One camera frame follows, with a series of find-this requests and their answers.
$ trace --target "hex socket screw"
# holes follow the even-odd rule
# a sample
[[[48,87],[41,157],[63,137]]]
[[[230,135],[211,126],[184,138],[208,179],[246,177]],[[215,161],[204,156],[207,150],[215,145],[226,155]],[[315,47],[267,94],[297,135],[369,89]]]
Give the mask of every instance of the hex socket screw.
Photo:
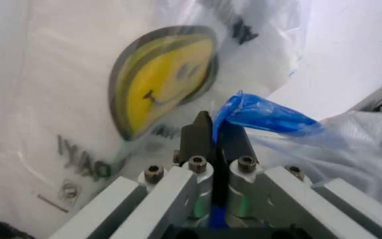
[[[286,170],[288,170],[292,175],[294,175],[296,178],[298,178],[300,181],[303,181],[304,179],[304,171],[301,170],[299,167],[296,166],[285,166]]]
[[[160,165],[150,165],[144,171],[145,181],[156,184],[163,178],[164,170]]]
[[[188,169],[194,173],[204,173],[206,166],[207,160],[203,156],[195,155],[188,160]]]
[[[243,173],[252,173],[256,169],[256,161],[251,156],[241,156],[238,158],[238,168]]]

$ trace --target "printed logo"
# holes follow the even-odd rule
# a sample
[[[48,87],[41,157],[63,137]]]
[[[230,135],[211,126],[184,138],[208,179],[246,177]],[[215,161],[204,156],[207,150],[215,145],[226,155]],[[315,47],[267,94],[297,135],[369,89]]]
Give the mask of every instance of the printed logo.
[[[125,140],[144,134],[161,116],[206,92],[217,73],[215,33],[205,26],[172,26],[132,42],[110,76],[108,96]]]

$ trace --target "white plastic bag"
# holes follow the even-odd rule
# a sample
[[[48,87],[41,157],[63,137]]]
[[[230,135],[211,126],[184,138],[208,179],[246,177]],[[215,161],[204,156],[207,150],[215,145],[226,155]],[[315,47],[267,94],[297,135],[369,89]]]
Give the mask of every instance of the white plastic bag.
[[[137,149],[168,163],[198,111],[217,110],[238,89],[277,89],[295,70],[307,8],[308,0],[30,1],[0,144],[0,220],[47,237]]]
[[[382,203],[382,114],[348,112],[320,122],[324,130],[279,136],[248,130],[262,165],[295,165],[316,183],[342,178]]]

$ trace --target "blue component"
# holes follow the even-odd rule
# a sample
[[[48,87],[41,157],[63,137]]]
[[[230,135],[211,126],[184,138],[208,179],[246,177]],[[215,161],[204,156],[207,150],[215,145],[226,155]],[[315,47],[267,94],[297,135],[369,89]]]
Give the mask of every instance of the blue component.
[[[288,135],[305,135],[310,125],[322,128],[315,120],[284,106],[280,106],[259,96],[237,92],[218,112],[212,130],[212,140],[217,142],[218,129],[224,120],[243,127],[261,129]]]

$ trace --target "machine part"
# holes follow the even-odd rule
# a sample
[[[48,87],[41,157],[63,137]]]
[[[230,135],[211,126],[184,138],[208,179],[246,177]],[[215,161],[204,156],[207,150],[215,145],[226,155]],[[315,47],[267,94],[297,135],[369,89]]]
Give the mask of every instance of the machine part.
[[[108,238],[144,199],[145,187],[117,178],[50,239]]]
[[[110,238],[159,239],[185,222],[197,196],[196,175],[174,166]]]
[[[284,168],[286,168],[286,170],[290,172],[292,175],[294,175],[296,178],[300,179],[300,181],[304,180],[304,176],[305,176],[304,171],[301,170],[299,167],[288,165],[288,166],[285,166]]]
[[[169,227],[162,239],[311,239],[301,228],[175,228]]]
[[[283,167],[258,174],[243,191],[253,216],[274,227],[295,225],[313,238],[375,238]]]
[[[192,124],[181,129],[179,165],[195,156],[201,155],[212,163],[215,148],[212,142],[212,121],[207,111],[200,111]]]
[[[189,168],[190,162],[182,165],[182,168]],[[206,164],[206,170],[202,173],[196,173],[198,184],[198,199],[195,202],[194,209],[190,214],[190,220],[200,219],[210,214],[211,198],[213,186],[213,166],[210,163]]]
[[[167,170],[161,165],[150,165],[138,175],[137,181],[139,184],[145,186],[147,193],[150,193],[166,173]]]
[[[213,204],[222,208],[226,207],[228,200],[229,189],[225,182],[230,181],[230,164],[243,155],[255,160],[257,157],[244,127],[224,121],[219,127],[218,133],[216,160],[212,164],[216,169],[213,178]]]
[[[382,205],[342,179],[315,184],[313,189],[330,203],[382,238]]]
[[[263,222],[257,220],[256,218],[241,218],[232,214],[225,214],[225,222],[231,228],[266,228]]]
[[[195,218],[187,218],[187,220],[185,221],[183,227],[185,228],[198,228],[198,227],[208,227],[209,226],[209,222],[210,222],[210,215],[206,215],[202,218],[198,218],[198,219],[195,219]]]
[[[195,155],[188,160],[188,169],[200,174],[206,171],[207,160],[203,156]]]
[[[256,164],[253,172],[245,173],[240,169],[239,160],[235,160],[229,165],[227,213],[244,218],[252,216],[252,205],[249,204],[249,193],[246,189],[251,187],[257,174],[262,170],[261,165]]]
[[[256,169],[256,160],[252,156],[241,156],[238,158],[238,168],[243,173],[252,173]]]
[[[156,184],[164,175],[164,168],[160,165],[151,165],[144,171],[145,181]]]
[[[180,166],[181,161],[179,159],[179,150],[174,150],[173,151],[172,163],[173,163],[174,166]]]

